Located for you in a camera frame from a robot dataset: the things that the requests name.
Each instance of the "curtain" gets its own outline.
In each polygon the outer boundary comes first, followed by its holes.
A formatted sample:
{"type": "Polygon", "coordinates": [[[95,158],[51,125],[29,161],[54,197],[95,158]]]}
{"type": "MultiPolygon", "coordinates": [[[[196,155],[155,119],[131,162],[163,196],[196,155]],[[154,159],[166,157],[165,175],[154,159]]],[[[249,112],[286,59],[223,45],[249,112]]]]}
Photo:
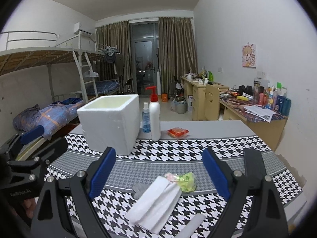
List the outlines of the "curtain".
{"type": "MultiPolygon", "coordinates": [[[[131,78],[131,42],[129,21],[122,21],[97,28],[97,43],[110,47],[117,46],[123,57],[123,84],[131,78]]],[[[113,64],[100,61],[97,65],[98,80],[115,79],[113,64]]]]}
{"type": "Polygon", "coordinates": [[[168,93],[169,83],[188,73],[197,73],[194,33],[190,18],[159,18],[159,63],[162,93],[168,93]]]}

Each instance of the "air conditioner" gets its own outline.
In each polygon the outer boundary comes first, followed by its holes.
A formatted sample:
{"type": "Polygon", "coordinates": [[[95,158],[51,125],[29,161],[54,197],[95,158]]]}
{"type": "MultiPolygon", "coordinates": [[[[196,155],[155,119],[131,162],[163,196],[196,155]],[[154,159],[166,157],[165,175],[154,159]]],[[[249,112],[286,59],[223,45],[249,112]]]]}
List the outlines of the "air conditioner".
{"type": "Polygon", "coordinates": [[[75,24],[75,26],[74,26],[74,34],[77,35],[79,33],[79,31],[81,31],[83,34],[86,34],[86,35],[89,35],[89,36],[92,35],[92,33],[82,29],[82,23],[80,23],[80,22],[75,24]]]}

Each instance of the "bed ladder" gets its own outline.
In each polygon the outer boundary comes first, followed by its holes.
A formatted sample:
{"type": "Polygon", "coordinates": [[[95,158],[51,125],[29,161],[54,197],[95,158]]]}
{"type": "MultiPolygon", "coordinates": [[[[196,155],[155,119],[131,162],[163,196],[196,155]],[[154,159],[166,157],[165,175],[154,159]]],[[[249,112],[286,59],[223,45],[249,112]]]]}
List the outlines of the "bed ladder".
{"type": "Polygon", "coordinates": [[[86,58],[88,65],[82,64],[82,53],[80,51],[78,51],[78,58],[76,56],[76,53],[73,51],[73,57],[75,59],[75,63],[76,63],[77,69],[78,69],[79,77],[80,77],[80,87],[81,87],[82,99],[85,102],[85,104],[87,104],[91,100],[94,100],[98,97],[96,81],[95,81],[95,77],[98,77],[98,74],[93,71],[93,67],[90,63],[90,60],[89,60],[86,52],[85,52],[85,58],[86,58]],[[84,77],[90,77],[90,78],[92,78],[92,80],[85,82],[84,77]],[[88,99],[86,85],[91,84],[91,83],[94,86],[95,96],[91,99],[88,99]]]}

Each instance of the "white foam box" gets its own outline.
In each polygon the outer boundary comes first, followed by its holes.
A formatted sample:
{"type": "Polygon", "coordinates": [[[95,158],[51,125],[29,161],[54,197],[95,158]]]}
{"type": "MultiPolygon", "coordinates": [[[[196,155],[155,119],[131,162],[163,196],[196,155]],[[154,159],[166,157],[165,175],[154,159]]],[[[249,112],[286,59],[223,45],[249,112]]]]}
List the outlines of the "white foam box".
{"type": "Polygon", "coordinates": [[[104,152],[113,147],[117,155],[129,155],[140,130],[138,95],[99,97],[77,110],[89,148],[104,152]]]}
{"type": "Polygon", "coordinates": [[[187,102],[188,102],[187,111],[191,112],[193,109],[193,96],[188,96],[187,102]]]}

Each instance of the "wooden bed slats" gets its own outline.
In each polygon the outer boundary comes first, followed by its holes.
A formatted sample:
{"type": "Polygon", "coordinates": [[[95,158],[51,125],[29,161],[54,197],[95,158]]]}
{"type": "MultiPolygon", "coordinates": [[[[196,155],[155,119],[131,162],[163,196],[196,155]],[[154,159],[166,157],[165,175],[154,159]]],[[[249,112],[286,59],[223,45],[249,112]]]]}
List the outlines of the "wooden bed slats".
{"type": "MultiPolygon", "coordinates": [[[[32,50],[30,47],[29,51],[0,55],[0,75],[40,65],[74,62],[72,53],[73,50],[70,49],[32,50]]],[[[90,61],[103,58],[100,53],[87,52],[87,55],[90,61]]]]}

